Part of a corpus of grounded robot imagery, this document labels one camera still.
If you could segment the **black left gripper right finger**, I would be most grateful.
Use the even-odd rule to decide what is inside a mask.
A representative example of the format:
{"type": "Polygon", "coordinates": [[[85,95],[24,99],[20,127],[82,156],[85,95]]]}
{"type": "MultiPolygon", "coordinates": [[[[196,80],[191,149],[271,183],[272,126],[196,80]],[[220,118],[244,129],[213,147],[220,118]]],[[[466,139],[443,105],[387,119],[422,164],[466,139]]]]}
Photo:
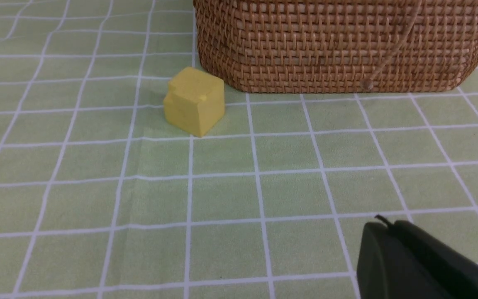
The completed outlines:
{"type": "Polygon", "coordinates": [[[478,299],[478,263],[408,221],[395,221],[393,234],[451,298],[478,299]]]}

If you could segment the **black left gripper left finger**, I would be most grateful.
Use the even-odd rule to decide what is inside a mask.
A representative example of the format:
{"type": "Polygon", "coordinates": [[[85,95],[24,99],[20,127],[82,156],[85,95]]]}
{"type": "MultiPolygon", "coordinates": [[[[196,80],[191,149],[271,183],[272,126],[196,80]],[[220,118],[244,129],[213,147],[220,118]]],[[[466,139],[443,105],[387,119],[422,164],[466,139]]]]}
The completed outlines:
{"type": "Polygon", "coordinates": [[[449,246],[406,220],[382,215],[366,223],[357,263],[365,299],[457,299],[449,246]]]}

